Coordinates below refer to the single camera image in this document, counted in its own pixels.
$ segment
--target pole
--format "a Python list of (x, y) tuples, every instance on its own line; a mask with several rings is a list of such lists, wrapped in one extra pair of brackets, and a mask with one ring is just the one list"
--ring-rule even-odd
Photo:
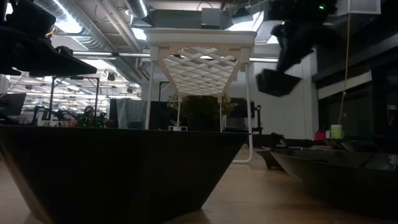
[(47, 118), (48, 121), (51, 120), (51, 111), (52, 111), (52, 100), (54, 98), (54, 88), (55, 88), (55, 79), (57, 77), (52, 77), (52, 83), (51, 83), (51, 93), (50, 93), (50, 106), (49, 106), (49, 116)]
[(97, 105), (98, 105), (98, 92), (100, 90), (100, 78), (95, 78), (97, 80), (97, 90), (95, 93), (95, 109), (94, 109), (94, 127), (96, 124), (96, 117), (97, 117)]
[(218, 103), (220, 104), (220, 132), (223, 132), (223, 112), (222, 112), (222, 102), (223, 102), (223, 97), (219, 96), (218, 97)]
[(178, 127), (180, 127), (181, 101), (182, 101), (182, 97), (179, 95), (179, 96), (178, 96), (177, 130), (178, 130)]
[(149, 129), (149, 118), (150, 118), (150, 101), (152, 100), (152, 85), (154, 84), (154, 69), (155, 63), (152, 62), (150, 65), (150, 74), (149, 74), (149, 90), (148, 90), (148, 102), (147, 102), (147, 116), (145, 120), (145, 129)]
[(249, 65), (245, 64), (246, 72), (246, 103), (248, 107), (248, 128), (249, 128), (249, 158), (244, 161), (234, 160), (233, 163), (249, 163), (253, 158), (253, 131), (251, 127), (251, 107), (250, 107), (250, 84), (249, 84)]

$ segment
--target yellow cable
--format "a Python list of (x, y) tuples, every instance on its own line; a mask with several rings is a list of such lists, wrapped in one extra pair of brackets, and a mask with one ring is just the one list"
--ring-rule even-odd
[(48, 34), (45, 35), (45, 38), (48, 38), (49, 35), (51, 35), (52, 33), (54, 33), (54, 31), (55, 31), (55, 27), (53, 27), (53, 29), (52, 29)]
[(347, 85), (347, 76), (348, 76), (349, 37), (351, 36), (350, 28), (351, 28), (351, 6), (349, 7), (349, 12), (348, 12), (346, 74), (345, 74), (345, 78), (344, 78), (343, 96), (341, 97), (341, 107), (340, 107), (340, 116), (338, 118), (338, 124), (341, 124), (341, 116), (343, 115), (344, 97), (346, 95), (346, 85)]

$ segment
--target black planter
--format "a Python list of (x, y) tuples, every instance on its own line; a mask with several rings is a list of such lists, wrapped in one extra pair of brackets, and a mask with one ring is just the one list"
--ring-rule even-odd
[(219, 132), (220, 120), (212, 118), (188, 118), (189, 131)]
[(290, 149), (271, 154), (314, 197), (364, 215), (398, 218), (397, 155)]
[(267, 168), (272, 169), (273, 167), (283, 170), (282, 166), (276, 161), (274, 156), (271, 155), (270, 151), (256, 151), (266, 162)]
[(48, 223), (162, 223), (199, 210), (245, 134), (0, 126), (0, 152)]

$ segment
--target overhead pipe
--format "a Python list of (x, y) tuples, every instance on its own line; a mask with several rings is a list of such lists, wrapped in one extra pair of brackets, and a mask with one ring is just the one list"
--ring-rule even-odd
[(123, 38), (123, 40), (128, 44), (128, 46), (131, 48), (131, 50), (137, 50), (137, 47), (134, 45), (134, 43), (131, 41), (131, 39), (129, 39), (126, 36), (124, 31), (119, 27), (119, 25), (113, 19), (112, 15), (108, 12), (108, 10), (104, 6), (102, 0), (97, 0), (97, 6), (99, 7), (100, 10), (102, 10), (105, 13), (105, 16), (108, 18), (110, 23), (112, 23), (112, 26), (117, 30), (117, 32), (120, 34), (120, 36)]
[(149, 15), (149, 4), (147, 0), (125, 0), (130, 15), (142, 19)]
[[(57, 22), (64, 22), (74, 19), (83, 28), (81, 35), (87, 37), (74, 37), (81, 45), (92, 52), (115, 52), (116, 48), (104, 36), (104, 34), (95, 26), (93, 21), (71, 0), (35, 0), (38, 6), (57, 18)], [(141, 83), (142, 77), (137, 69), (129, 65), (123, 58), (107, 61), (116, 67), (118, 72), (129, 82)]]
[(113, 5), (110, 3), (109, 0), (99, 0), (104, 3), (104, 5), (109, 9), (109, 11), (112, 13), (112, 15), (116, 18), (117, 21), (119, 21), (119, 25), (124, 29), (126, 34), (130, 37), (131, 41), (134, 43), (136, 47), (136, 51), (141, 52), (142, 49), (139, 45), (139, 42), (136, 38), (136, 36), (132, 33), (131, 27), (127, 26), (126, 23), (124, 23), (124, 19), (120, 16), (119, 12), (113, 7)]

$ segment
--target green cup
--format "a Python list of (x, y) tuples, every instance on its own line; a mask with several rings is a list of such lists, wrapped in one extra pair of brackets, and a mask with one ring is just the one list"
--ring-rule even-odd
[(340, 124), (334, 124), (330, 128), (332, 139), (343, 139), (343, 126)]

